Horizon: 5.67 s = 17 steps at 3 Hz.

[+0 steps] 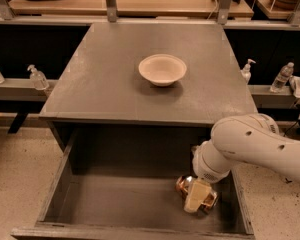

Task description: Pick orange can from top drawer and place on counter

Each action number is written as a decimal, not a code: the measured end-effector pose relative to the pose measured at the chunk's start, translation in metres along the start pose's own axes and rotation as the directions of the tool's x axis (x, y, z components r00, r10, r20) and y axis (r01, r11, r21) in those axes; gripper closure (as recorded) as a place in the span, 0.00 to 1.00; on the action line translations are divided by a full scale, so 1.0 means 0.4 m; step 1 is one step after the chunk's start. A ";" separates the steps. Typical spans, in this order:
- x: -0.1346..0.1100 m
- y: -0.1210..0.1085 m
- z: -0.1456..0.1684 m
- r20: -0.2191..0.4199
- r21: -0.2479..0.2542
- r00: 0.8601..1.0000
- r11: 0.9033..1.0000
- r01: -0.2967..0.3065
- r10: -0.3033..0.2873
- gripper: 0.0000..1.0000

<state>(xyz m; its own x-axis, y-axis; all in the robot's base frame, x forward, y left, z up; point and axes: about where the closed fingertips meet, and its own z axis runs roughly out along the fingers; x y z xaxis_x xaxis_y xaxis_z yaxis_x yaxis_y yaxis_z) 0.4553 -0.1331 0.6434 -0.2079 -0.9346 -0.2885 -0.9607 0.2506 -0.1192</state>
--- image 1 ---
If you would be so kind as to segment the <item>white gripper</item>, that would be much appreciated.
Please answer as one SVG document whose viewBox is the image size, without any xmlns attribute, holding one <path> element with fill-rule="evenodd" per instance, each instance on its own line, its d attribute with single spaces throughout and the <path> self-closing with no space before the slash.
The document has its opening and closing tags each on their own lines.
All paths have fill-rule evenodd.
<svg viewBox="0 0 300 240">
<path fill-rule="evenodd" d="M 195 213 L 203 203 L 203 211 L 209 214 L 216 206 L 219 194 L 209 184 L 214 184 L 228 176 L 235 161 L 226 158 L 211 141 L 204 141 L 192 148 L 192 167 L 197 178 L 188 188 L 184 210 Z"/>
</svg>

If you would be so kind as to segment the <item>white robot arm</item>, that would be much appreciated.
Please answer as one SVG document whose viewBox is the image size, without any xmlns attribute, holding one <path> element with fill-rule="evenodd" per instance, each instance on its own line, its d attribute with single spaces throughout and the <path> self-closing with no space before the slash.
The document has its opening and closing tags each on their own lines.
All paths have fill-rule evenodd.
<svg viewBox="0 0 300 240">
<path fill-rule="evenodd" d="M 300 183 L 300 141 L 281 136 L 275 121 L 265 114 L 217 121 L 210 139 L 193 150 L 197 179 L 188 188 L 184 210 L 197 212 L 212 185 L 239 163 L 262 166 Z"/>
</svg>

